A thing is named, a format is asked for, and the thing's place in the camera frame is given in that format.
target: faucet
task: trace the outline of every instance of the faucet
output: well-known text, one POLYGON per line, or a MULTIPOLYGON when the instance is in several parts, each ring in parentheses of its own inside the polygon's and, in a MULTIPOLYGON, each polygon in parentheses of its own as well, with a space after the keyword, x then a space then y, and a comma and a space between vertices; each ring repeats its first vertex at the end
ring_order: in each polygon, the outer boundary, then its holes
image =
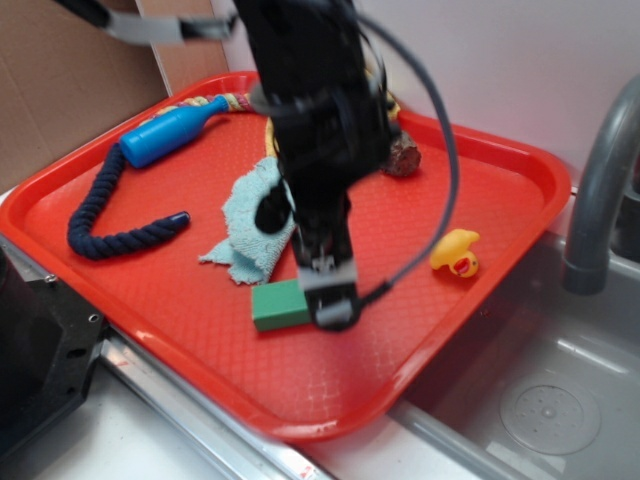
POLYGON ((565 290, 601 292, 610 248, 640 262, 639 153, 640 75, 619 93, 591 149, 562 258, 565 290))

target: cardboard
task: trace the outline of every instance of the cardboard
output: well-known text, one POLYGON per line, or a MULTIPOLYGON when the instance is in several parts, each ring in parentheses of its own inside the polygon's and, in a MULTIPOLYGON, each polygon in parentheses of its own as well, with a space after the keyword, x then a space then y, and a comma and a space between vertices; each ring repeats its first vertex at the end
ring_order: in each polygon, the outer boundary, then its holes
MULTIPOLYGON (((144 15, 213 17, 210 0, 137 0, 144 15)), ((184 45, 153 47, 165 86, 170 95, 203 78, 228 72, 227 60, 220 42, 190 41, 184 45)))
MULTIPOLYGON (((137 10, 135 0, 104 3, 137 10)), ((197 6, 200 1, 185 3, 197 6)), ((202 3, 211 14, 210 3, 202 3)), ((184 8, 180 4, 171 13, 184 8)), ((171 90, 226 71, 218 44, 163 49, 158 61, 167 69, 164 77, 171 90)), ((4 2, 0 193, 166 96, 163 72, 150 47, 119 42, 53 1, 4 2)))

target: red tray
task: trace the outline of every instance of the red tray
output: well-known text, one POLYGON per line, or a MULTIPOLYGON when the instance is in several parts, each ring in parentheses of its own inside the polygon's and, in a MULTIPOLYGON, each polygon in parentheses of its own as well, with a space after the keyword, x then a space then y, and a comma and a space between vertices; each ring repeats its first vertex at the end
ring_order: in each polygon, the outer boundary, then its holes
MULTIPOLYGON (((233 183, 265 155, 265 119, 254 114, 217 116, 178 152, 142 170, 125 169, 94 234, 189 211, 191 226, 171 243, 100 262, 71 251, 68 219, 120 135, 160 107, 246 92, 255 79, 236 73, 202 81, 68 155, 9 196, 0 230, 239 419, 287 441, 331 438, 391 406, 562 209, 569 177, 548 153, 456 128, 462 177, 451 228, 480 233, 473 245, 478 274, 461 279, 427 262, 340 334, 311 325, 258 333, 250 287, 236 286, 223 266, 198 262, 226 237, 221 206, 233 183)), ((374 174, 351 192, 361 292, 424 245, 449 185, 438 124, 408 112, 400 121, 419 144, 420 170, 405 179, 374 174)), ((287 249, 272 279, 295 275, 287 249)))

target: cloth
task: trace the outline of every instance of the cloth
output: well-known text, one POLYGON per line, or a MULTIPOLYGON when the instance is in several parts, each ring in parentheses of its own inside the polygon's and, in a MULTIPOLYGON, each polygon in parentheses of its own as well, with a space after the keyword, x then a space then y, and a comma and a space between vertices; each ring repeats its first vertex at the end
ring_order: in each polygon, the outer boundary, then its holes
POLYGON ((287 245, 294 223, 291 218, 278 233, 269 235, 255 225, 256 209, 262 198, 280 180, 278 161, 266 157, 248 174, 236 180, 229 200, 222 206, 228 238, 200 257, 200 262, 230 265, 237 283, 266 283, 287 245))

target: rubber duck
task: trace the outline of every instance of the rubber duck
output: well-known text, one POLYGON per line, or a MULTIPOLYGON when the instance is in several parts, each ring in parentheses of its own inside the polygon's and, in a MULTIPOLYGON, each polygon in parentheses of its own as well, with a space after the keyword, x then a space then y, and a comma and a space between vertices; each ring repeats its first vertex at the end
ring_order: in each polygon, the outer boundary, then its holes
POLYGON ((469 250, 473 242, 480 240, 480 234, 457 228, 447 233, 436 244, 429 263, 438 270, 448 265, 451 273, 458 277, 469 278, 478 271, 478 258, 469 250))

